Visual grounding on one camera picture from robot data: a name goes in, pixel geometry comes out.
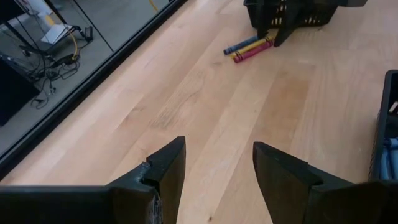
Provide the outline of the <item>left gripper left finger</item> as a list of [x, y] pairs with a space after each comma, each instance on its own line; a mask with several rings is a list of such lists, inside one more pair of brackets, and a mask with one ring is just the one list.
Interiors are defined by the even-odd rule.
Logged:
[[176, 224], [186, 166], [186, 142], [178, 136], [115, 179], [117, 224]]

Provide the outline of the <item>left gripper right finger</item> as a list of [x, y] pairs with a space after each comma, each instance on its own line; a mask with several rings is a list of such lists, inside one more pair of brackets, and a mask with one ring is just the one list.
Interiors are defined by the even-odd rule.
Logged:
[[273, 224], [303, 224], [310, 190], [323, 180], [307, 162], [259, 141], [253, 144], [253, 164]]

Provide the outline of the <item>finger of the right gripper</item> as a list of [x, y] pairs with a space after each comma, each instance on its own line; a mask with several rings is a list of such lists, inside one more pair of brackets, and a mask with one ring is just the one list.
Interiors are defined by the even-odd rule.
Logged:
[[274, 47], [281, 46], [300, 25], [300, 9], [286, 9], [282, 15], [282, 25], [274, 39]]
[[272, 7], [267, 0], [257, 0], [257, 38], [264, 38], [269, 30], [269, 23], [272, 19]]

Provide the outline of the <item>black plastic slotted basket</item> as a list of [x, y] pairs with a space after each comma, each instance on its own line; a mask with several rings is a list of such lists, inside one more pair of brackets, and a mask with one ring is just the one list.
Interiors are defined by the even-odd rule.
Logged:
[[[249, 15], [249, 20], [253, 28], [257, 28], [256, 20], [256, 1], [244, 0], [243, 4], [246, 7]], [[305, 15], [304, 20], [299, 23], [300, 27], [318, 27], [329, 23], [338, 6], [316, 4]], [[279, 29], [282, 27], [287, 10], [287, 0], [279, 0], [279, 8], [271, 20], [270, 28]]]
[[376, 180], [380, 176], [381, 157], [385, 138], [398, 137], [398, 70], [387, 71], [384, 79], [380, 110], [374, 133], [373, 149], [369, 166], [368, 179]]

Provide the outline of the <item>black case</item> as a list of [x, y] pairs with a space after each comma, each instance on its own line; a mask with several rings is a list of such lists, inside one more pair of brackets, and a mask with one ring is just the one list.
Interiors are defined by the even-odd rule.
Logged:
[[40, 91], [0, 59], [0, 126], [4, 126]]

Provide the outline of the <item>white flat device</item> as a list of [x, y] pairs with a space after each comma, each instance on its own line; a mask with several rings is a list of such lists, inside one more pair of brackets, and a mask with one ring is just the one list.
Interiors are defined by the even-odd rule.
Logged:
[[72, 26], [67, 24], [54, 24], [41, 38], [41, 41], [47, 44], [56, 44], [71, 28]]

